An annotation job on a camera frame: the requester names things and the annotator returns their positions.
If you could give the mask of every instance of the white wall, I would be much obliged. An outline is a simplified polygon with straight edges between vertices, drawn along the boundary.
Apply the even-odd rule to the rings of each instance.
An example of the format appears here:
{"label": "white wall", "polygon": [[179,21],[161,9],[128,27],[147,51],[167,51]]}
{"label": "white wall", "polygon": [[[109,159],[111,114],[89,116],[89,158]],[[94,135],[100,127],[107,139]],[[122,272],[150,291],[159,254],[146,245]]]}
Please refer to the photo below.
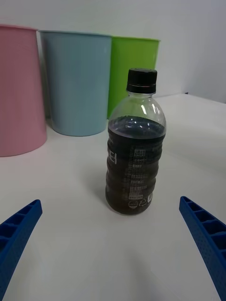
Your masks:
{"label": "white wall", "polygon": [[226,102],[225,0],[0,0],[0,23],[161,40],[158,95]]}

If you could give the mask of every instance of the pink bucket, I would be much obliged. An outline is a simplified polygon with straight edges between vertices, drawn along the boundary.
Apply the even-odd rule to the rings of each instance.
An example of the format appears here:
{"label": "pink bucket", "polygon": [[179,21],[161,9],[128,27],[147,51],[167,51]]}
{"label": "pink bucket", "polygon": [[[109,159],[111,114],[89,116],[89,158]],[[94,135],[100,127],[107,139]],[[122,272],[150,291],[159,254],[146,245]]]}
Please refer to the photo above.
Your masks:
{"label": "pink bucket", "polygon": [[46,141],[36,30],[0,25],[0,157]]}

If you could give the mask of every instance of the table surface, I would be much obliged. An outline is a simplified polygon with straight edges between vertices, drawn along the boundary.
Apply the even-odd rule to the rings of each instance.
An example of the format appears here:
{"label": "table surface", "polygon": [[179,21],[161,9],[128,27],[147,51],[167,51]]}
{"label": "table surface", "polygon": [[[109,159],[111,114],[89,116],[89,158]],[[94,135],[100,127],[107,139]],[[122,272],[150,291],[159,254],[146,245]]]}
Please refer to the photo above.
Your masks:
{"label": "table surface", "polygon": [[106,131],[68,137],[48,127],[39,149],[0,158],[0,221],[37,198],[43,207],[4,301],[219,301],[178,208],[185,195],[226,223],[226,105],[158,102],[167,135],[140,215],[106,203]]}

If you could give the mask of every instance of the bottle neck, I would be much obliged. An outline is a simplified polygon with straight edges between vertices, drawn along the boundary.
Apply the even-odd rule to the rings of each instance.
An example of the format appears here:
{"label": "bottle neck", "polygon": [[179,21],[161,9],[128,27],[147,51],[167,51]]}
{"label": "bottle neck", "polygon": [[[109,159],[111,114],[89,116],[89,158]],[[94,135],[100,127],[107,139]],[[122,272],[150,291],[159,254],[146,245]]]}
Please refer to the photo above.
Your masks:
{"label": "bottle neck", "polygon": [[127,91],[130,97],[134,97],[134,98],[152,98],[152,96],[155,93],[150,93],[150,94],[140,94],[140,93],[133,93],[130,91]]}

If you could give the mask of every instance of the black bottle cap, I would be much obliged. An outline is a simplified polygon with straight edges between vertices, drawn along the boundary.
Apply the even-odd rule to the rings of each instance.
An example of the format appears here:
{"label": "black bottle cap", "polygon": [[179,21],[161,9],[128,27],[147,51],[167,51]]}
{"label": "black bottle cap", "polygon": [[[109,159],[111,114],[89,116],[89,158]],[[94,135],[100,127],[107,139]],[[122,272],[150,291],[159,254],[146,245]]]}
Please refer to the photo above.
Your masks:
{"label": "black bottle cap", "polygon": [[156,92],[157,71],[145,68],[131,68],[128,73],[128,92],[151,94]]}

